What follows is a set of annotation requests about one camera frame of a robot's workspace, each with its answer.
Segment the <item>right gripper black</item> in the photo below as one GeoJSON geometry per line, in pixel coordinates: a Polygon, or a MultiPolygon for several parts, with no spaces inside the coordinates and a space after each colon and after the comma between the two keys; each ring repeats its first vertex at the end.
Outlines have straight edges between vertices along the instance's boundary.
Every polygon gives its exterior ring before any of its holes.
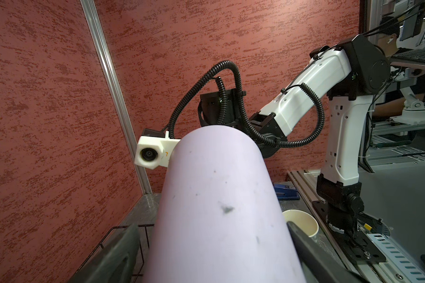
{"type": "MultiPolygon", "coordinates": [[[[226,90],[226,111],[224,125],[230,127],[242,127],[238,102],[235,96],[236,89],[226,90]]],[[[205,93],[200,95],[197,107],[198,118],[201,127],[217,125],[221,111],[221,96],[219,92],[205,93]]]]}

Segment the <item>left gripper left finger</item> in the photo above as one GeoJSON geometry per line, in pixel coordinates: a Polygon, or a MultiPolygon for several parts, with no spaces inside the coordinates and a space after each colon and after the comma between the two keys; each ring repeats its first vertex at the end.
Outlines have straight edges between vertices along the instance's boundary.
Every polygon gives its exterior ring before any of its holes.
{"type": "Polygon", "coordinates": [[[138,225],[128,226],[70,279],[70,283],[129,283],[140,249],[138,225]]]}

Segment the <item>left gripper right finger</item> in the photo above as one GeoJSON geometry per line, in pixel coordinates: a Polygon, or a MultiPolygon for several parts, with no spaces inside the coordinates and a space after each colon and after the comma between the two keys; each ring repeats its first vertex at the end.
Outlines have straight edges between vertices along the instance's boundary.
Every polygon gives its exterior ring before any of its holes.
{"type": "Polygon", "coordinates": [[[287,223],[296,253],[319,283],[366,283],[367,280],[340,266],[294,222],[287,223]]]}

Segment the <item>white ceramic mug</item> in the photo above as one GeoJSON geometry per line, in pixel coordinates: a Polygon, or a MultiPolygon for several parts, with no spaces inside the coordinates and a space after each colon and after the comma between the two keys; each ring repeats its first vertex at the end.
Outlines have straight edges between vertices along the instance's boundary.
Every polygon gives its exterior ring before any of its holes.
{"type": "Polygon", "coordinates": [[[291,209],[282,212],[286,222],[296,224],[310,239],[315,239],[319,232],[317,220],[307,212],[291,209]]]}

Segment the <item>lavender plastic cup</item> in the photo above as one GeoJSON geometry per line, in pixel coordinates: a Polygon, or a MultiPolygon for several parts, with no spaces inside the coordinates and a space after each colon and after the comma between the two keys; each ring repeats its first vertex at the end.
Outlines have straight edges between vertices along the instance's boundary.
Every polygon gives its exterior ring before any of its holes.
{"type": "Polygon", "coordinates": [[[249,136],[208,126],[176,145],[144,282],[305,282],[265,162],[249,136]]]}

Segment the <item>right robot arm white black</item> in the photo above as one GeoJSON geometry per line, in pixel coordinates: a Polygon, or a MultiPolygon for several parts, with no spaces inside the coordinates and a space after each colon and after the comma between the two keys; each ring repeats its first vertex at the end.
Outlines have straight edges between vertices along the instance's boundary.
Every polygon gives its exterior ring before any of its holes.
{"type": "Polygon", "coordinates": [[[244,107],[245,93],[235,63],[218,63],[205,79],[215,80],[218,92],[201,95],[200,124],[243,131],[256,142],[264,158],[280,149],[313,142],[326,120],[321,97],[328,97],[327,156],[316,190],[328,205],[325,220],[329,227],[349,245],[362,245],[358,217],[364,203],[358,160],[373,97],[388,86],[390,79],[390,65],[383,52],[363,35],[316,50],[307,68],[252,116],[244,107]]]}

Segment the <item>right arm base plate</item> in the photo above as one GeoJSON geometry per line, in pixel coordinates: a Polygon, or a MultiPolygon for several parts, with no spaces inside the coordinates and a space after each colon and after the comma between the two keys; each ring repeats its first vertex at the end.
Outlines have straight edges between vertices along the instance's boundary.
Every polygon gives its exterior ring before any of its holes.
{"type": "Polygon", "coordinates": [[[334,230],[327,222],[327,203],[317,200],[312,202],[312,206],[318,213],[321,221],[326,225],[327,230],[331,233],[341,251],[352,264],[379,264],[387,261],[386,256],[360,229],[357,230],[354,237],[334,230]]]}

